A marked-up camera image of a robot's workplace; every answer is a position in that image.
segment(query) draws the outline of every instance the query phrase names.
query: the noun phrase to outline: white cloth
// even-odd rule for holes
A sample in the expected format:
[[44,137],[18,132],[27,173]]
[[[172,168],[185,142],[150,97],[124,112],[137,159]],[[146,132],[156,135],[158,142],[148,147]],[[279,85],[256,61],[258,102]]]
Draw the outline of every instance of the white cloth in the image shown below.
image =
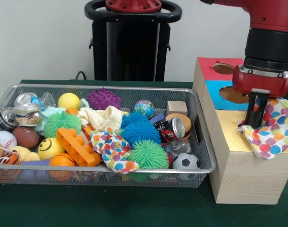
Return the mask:
[[118,130],[122,124],[122,112],[111,105],[106,110],[93,110],[92,108],[83,107],[79,110],[78,117],[83,126],[90,123],[98,130],[107,126]]

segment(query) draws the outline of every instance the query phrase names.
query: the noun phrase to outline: purple spiky ball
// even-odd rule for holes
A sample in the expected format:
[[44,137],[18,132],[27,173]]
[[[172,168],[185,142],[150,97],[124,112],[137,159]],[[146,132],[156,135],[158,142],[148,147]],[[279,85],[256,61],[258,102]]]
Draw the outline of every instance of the purple spiky ball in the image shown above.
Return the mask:
[[106,110],[109,105],[116,107],[118,110],[121,109],[121,98],[117,97],[108,89],[94,90],[89,93],[85,99],[94,110]]

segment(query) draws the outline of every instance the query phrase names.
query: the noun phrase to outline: orange toy block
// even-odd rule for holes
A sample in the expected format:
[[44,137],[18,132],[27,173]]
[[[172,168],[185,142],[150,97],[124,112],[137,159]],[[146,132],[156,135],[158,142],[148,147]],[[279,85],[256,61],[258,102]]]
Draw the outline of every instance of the orange toy block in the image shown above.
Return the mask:
[[57,141],[79,166],[96,166],[100,164],[100,155],[92,151],[89,144],[84,144],[84,139],[77,136],[74,129],[57,129]]
[[[75,110],[73,108],[68,108],[66,110],[66,113],[68,114],[72,114],[72,115],[78,115],[78,110]],[[82,132],[84,133],[85,137],[91,141],[91,133],[92,130],[94,130],[94,128],[91,125],[87,125],[87,126],[82,126]]]

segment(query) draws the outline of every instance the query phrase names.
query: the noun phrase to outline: wire mesh basket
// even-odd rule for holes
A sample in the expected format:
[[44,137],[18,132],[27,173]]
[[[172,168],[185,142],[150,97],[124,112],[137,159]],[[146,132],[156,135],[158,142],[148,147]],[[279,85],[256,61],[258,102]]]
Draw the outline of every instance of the wire mesh basket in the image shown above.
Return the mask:
[[[0,100],[0,109],[12,107],[16,97],[25,92],[34,92],[38,97],[41,97],[44,92],[50,92],[57,101],[66,92],[83,98],[92,90],[100,88],[102,87],[19,84],[6,91]],[[165,114],[167,101],[185,101],[188,117],[193,123],[189,142],[192,153],[200,160],[201,169],[140,169],[122,175],[115,174],[106,167],[0,165],[0,183],[197,188],[206,175],[215,169],[216,161],[210,136],[195,92],[179,88],[104,88],[122,98],[122,110],[133,110],[138,100],[147,99],[157,107],[156,114]]]

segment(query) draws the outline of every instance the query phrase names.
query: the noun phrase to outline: soccer ball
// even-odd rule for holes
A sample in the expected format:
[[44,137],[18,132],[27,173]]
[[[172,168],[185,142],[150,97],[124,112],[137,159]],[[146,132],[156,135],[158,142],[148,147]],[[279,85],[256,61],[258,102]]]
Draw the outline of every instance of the soccer ball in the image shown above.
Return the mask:
[[[201,164],[195,155],[189,153],[182,153],[175,158],[172,167],[174,169],[200,169]],[[196,179],[198,177],[198,174],[179,174],[178,177],[182,181],[191,181]]]
[[174,169],[200,169],[201,164],[195,155],[182,153],[175,158],[172,167]]

